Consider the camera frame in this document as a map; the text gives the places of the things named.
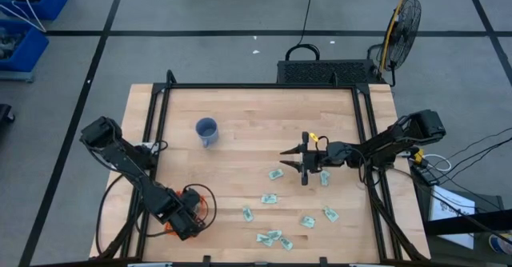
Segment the dollar bill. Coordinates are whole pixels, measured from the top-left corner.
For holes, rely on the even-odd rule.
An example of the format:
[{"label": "dollar bill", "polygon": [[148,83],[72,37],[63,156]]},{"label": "dollar bill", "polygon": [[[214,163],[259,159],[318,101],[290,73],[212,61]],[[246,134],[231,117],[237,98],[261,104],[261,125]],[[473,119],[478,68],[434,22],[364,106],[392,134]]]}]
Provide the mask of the dollar bill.
[{"label": "dollar bill", "polygon": [[322,186],[329,186],[329,177],[330,177],[329,171],[322,170],[322,172],[320,172],[320,181],[322,183]]},{"label": "dollar bill", "polygon": [[327,206],[323,208],[323,213],[327,216],[327,219],[329,219],[329,221],[331,221],[331,222],[334,222],[334,221],[338,220],[338,218],[339,218],[339,215],[336,213],[336,211],[332,210],[331,208],[329,208]]},{"label": "dollar bill", "polygon": [[270,237],[270,239],[272,239],[272,240],[279,240],[279,238],[282,235],[282,231],[281,230],[271,230],[271,231],[267,232],[266,235],[268,237]]},{"label": "dollar bill", "polygon": [[261,242],[264,245],[271,247],[272,244],[274,243],[274,240],[272,240],[270,237],[268,237],[266,235],[258,233],[256,235],[256,242]]},{"label": "dollar bill", "polygon": [[276,204],[278,203],[278,195],[276,194],[263,194],[262,203],[265,204]]},{"label": "dollar bill", "polygon": [[281,176],[283,176],[285,173],[282,172],[281,169],[277,169],[277,170],[274,170],[274,171],[270,171],[269,172],[269,177],[270,177],[270,180],[275,180]]},{"label": "dollar bill", "polygon": [[281,239],[279,240],[281,242],[282,247],[288,251],[290,251],[294,247],[294,243],[292,243],[290,240],[284,237],[281,237]]},{"label": "dollar bill", "polygon": [[301,220],[301,225],[305,226],[307,228],[313,228],[314,227],[314,218],[309,216],[304,216]]},{"label": "dollar bill", "polygon": [[251,222],[254,220],[253,213],[250,212],[250,209],[248,206],[244,206],[243,208],[243,217],[246,219],[247,222]]}]

